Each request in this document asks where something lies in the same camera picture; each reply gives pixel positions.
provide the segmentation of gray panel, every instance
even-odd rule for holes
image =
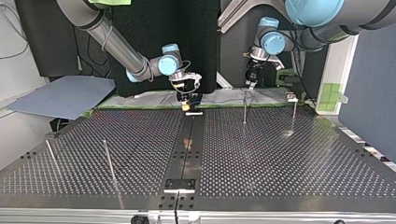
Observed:
[[[251,108],[247,124],[244,109],[206,110],[194,122],[201,165],[191,159],[183,178],[199,187],[182,195],[193,210],[396,212],[395,173],[309,109],[293,124],[292,110]]]
[[[106,78],[63,77],[23,96],[7,108],[53,118],[78,119],[114,88],[114,81]]]
[[[42,147],[3,170],[0,207],[158,209],[165,179],[181,177],[173,155],[190,128],[176,110],[98,111],[52,141],[56,161]]]
[[[346,86],[340,121],[396,161],[396,24],[363,31]]]

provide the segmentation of green fabric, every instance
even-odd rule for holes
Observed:
[[[100,3],[110,6],[131,5],[132,0],[90,0],[90,3]]]

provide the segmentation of metal rod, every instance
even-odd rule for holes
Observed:
[[[53,154],[52,146],[50,145],[50,140],[47,139],[46,143],[47,143],[47,147],[49,148],[50,156],[52,157],[53,160],[56,160],[55,154]]]
[[[113,180],[117,181],[116,174],[114,173],[114,169],[113,169],[113,162],[111,161],[111,157],[110,157],[110,151],[108,150],[108,146],[107,146],[107,140],[103,140],[103,147],[105,148],[105,152],[106,152],[106,155],[107,155],[108,166],[110,167],[110,172],[111,172],[111,175],[113,177]]]
[[[244,124],[247,123],[247,115],[248,115],[247,99],[248,99],[248,96],[247,96],[247,92],[245,91],[245,97],[244,97],[244,108],[245,108],[245,111],[244,111]]]
[[[296,101],[296,102],[294,103],[293,120],[296,119],[297,104],[298,104],[298,102]]]

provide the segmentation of black backdrop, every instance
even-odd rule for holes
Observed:
[[[149,59],[162,55],[162,46],[177,43],[183,60],[191,61],[189,71],[203,76],[198,92],[210,93],[217,87],[219,14],[219,0],[134,0],[131,6],[115,7],[114,26]],[[110,64],[120,96],[172,89],[168,77],[131,83],[112,57]]]

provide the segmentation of metal bracket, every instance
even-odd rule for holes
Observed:
[[[232,90],[233,89],[233,85],[231,85],[231,83],[228,82],[219,72],[217,75],[217,82],[224,90]]]
[[[274,7],[288,21],[290,20],[288,13],[286,12],[284,0],[233,0],[218,20],[219,30],[225,34],[252,8],[259,5],[269,5]]]
[[[167,179],[164,193],[195,193],[194,179]]]

